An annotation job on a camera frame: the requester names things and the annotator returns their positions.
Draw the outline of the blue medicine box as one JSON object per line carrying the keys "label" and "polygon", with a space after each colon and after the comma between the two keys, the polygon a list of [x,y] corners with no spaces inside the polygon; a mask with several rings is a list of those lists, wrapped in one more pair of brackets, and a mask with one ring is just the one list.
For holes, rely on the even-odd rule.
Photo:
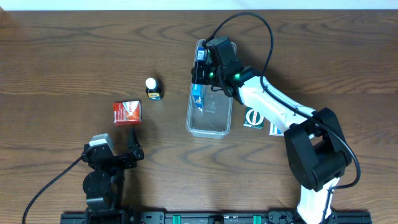
{"label": "blue medicine box", "polygon": [[192,90],[193,102],[200,110],[204,107],[205,100],[205,75],[206,50],[203,47],[197,48],[194,67],[192,68]]}

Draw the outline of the red Panadol box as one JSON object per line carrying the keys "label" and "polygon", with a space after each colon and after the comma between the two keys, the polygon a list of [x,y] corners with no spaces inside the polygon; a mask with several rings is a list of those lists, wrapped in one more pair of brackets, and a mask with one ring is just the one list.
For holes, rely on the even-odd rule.
{"label": "red Panadol box", "polygon": [[113,103],[115,126],[127,126],[142,123],[142,105],[140,101]]}

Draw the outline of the clear plastic container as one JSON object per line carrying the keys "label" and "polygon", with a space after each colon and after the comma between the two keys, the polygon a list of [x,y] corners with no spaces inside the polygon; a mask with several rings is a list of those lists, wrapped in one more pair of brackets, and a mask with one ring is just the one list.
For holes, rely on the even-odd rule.
{"label": "clear plastic container", "polygon": [[[206,50],[206,59],[211,60],[210,51],[204,47],[203,39],[198,40],[196,43],[195,56],[199,47],[203,47]],[[227,97],[220,88],[205,85],[204,107],[200,110],[193,102],[193,96],[191,95],[192,87],[191,81],[185,125],[187,131],[199,138],[224,138],[231,129],[233,99]]]}

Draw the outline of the dark green round-logo box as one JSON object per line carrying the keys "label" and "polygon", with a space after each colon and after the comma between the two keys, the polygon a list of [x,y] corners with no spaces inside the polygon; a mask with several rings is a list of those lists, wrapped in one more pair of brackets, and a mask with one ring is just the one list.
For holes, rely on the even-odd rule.
{"label": "dark green round-logo box", "polygon": [[253,129],[263,129],[264,127],[264,117],[258,111],[253,108],[247,107],[244,116],[244,127]]}

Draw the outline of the dark syrup bottle white cap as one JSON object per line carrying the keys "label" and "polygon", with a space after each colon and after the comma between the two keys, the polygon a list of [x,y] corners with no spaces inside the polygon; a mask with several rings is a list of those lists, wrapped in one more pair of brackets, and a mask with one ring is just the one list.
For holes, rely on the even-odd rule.
{"label": "dark syrup bottle white cap", "polygon": [[157,83],[155,78],[148,78],[146,80],[146,93],[150,100],[161,100],[163,98],[162,87]]}

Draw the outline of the white Panadol box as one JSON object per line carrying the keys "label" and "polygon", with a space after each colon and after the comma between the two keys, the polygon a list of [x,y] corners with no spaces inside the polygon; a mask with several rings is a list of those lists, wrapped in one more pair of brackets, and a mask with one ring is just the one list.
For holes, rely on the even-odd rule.
{"label": "white Panadol box", "polygon": [[278,129],[277,126],[270,123],[269,135],[270,136],[284,136],[284,133],[280,129]]}

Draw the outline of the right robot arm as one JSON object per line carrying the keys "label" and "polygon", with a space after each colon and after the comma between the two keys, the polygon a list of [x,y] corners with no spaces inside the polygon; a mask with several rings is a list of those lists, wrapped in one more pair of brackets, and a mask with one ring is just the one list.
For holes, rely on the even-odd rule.
{"label": "right robot arm", "polygon": [[263,73],[244,67],[237,58],[195,60],[192,82],[217,87],[283,132],[290,170],[301,185],[299,219],[328,222],[334,191],[351,188],[361,177],[358,159],[336,114],[328,108],[316,111],[297,103],[273,87]]}

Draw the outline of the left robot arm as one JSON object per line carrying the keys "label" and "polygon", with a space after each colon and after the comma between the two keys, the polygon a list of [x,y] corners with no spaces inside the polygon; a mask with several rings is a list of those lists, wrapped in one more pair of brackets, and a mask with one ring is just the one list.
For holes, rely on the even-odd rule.
{"label": "left robot arm", "polygon": [[121,208],[124,171],[135,168],[137,161],[144,159],[144,151],[132,128],[126,146],[127,153],[115,156],[114,142],[108,133],[95,135],[84,145],[82,160],[93,169],[83,181],[90,210],[97,212]]}

